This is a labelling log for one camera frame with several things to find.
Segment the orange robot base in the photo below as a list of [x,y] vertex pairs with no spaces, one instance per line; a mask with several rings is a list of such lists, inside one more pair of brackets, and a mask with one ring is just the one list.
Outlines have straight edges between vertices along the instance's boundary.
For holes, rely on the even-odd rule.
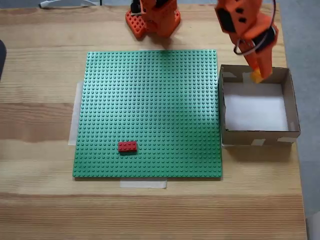
[[[156,33],[160,37],[168,38],[174,32],[181,20],[180,12],[177,9],[173,12],[164,12],[166,11],[166,4],[162,8],[157,9],[156,11],[148,9],[147,12],[150,13],[152,11],[153,16],[149,16],[146,12],[143,11],[144,8],[142,4],[141,9],[142,15],[131,15],[130,10],[125,14],[126,23],[129,25],[131,31],[137,39],[142,38],[146,33]],[[166,14],[166,16],[164,16],[164,18],[162,19],[163,21],[158,23],[156,21],[151,20],[158,19],[158,16],[155,16],[155,14],[157,13],[161,15],[160,18],[163,17],[164,14]]]
[[251,78],[255,83],[272,74],[272,49],[279,34],[271,24],[273,19],[259,12],[261,4],[262,0],[218,0],[215,7],[222,31],[229,34],[234,45],[239,43],[242,53],[247,52],[244,57],[253,70]]

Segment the gray floor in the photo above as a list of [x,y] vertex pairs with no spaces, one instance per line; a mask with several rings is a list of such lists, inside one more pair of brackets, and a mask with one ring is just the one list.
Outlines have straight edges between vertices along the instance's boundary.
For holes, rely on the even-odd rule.
[[[66,0],[78,4],[81,0]],[[209,4],[216,0],[177,0]],[[41,0],[0,0],[0,8],[36,7]],[[307,217],[320,211],[320,0],[277,0],[288,67],[291,69],[300,119],[298,152],[304,209]],[[102,0],[104,5],[128,5],[131,0]]]

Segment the table surface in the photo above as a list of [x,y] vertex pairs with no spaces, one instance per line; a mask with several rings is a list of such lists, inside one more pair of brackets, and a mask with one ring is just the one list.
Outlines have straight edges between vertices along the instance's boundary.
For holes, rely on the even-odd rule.
[[[89,51],[216,49],[235,56],[213,5],[180,5],[171,39],[136,40],[128,7],[0,11],[7,59],[0,81],[1,239],[306,238],[297,146],[222,150],[223,178],[172,178],[166,189],[75,181],[68,145],[76,85]],[[271,6],[262,11],[271,14]],[[286,67],[279,11],[273,65]]]

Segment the cardboard box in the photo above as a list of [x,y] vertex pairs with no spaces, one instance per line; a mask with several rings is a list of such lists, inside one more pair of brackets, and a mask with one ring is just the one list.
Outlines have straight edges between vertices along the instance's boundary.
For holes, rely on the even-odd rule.
[[262,83],[249,66],[222,65],[219,73],[223,145],[291,145],[300,135],[294,86],[288,68],[274,67]]

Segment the green baseplate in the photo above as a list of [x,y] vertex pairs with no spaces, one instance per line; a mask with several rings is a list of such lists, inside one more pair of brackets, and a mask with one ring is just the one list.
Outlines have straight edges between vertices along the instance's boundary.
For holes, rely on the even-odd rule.
[[73,176],[221,177],[217,76],[215,50],[89,52]]

